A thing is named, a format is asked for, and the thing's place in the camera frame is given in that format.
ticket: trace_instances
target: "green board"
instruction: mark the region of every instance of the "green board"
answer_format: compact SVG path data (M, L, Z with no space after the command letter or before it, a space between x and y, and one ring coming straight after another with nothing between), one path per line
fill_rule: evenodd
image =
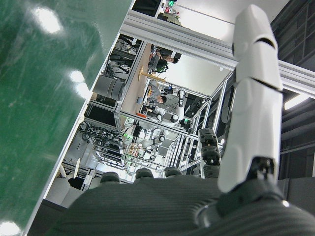
M131 2L0 0L0 230L25 231Z

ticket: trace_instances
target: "white robotic arm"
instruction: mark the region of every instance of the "white robotic arm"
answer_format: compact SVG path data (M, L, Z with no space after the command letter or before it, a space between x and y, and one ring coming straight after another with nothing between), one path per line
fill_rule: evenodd
M150 147L152 145L160 146L168 134L169 134L169 132L167 130L162 130L161 133L159 134L159 136L157 136L155 139L142 140L140 142L140 144L142 145L143 148L147 148L147 147Z
M179 90L177 92L178 96L178 105L176 107L176 114L172 115L170 121L164 121L163 120L163 115L158 114L157 119L159 123L165 124L167 126L173 127L174 125L178 124L182 119L184 119L184 96L185 96L185 91L184 90Z
M283 105L277 53L266 14L255 5L249 6L235 23L234 56L239 63L232 119L218 179L223 192L229 192L253 174L251 166L256 158L269 163L265 175L271 174L276 182Z

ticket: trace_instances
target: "ceiling light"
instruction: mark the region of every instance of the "ceiling light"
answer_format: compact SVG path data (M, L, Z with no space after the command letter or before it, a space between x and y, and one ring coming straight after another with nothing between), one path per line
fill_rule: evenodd
M305 95L305 94L300 94L300 95L298 95L298 96L292 98L291 100L285 102L285 104L284 104L284 109L285 109L285 110L288 110L288 109L290 109L290 108L296 106L297 104L299 104L299 103L305 101L305 100L308 99L308 98L309 98L309 97L308 97L307 95Z

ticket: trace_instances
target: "man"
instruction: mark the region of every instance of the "man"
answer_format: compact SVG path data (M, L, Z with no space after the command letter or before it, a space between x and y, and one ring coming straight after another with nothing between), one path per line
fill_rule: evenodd
M150 82L148 88L151 89L151 93L148 95L148 103L165 103L167 101L167 98L165 96L161 96L161 93L157 86L151 84Z
M161 54L161 53L157 52L157 56L159 57L160 60L165 60L167 62L172 62L174 64L176 64L178 62L177 58L171 58L170 55Z

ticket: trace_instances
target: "orange object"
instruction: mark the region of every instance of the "orange object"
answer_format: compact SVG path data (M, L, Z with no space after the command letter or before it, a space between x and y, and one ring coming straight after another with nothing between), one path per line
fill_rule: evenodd
M138 112L136 115L139 116L139 117L143 117L143 118L146 118L146 117L147 117L145 114L142 114L142 113L140 113L140 112Z

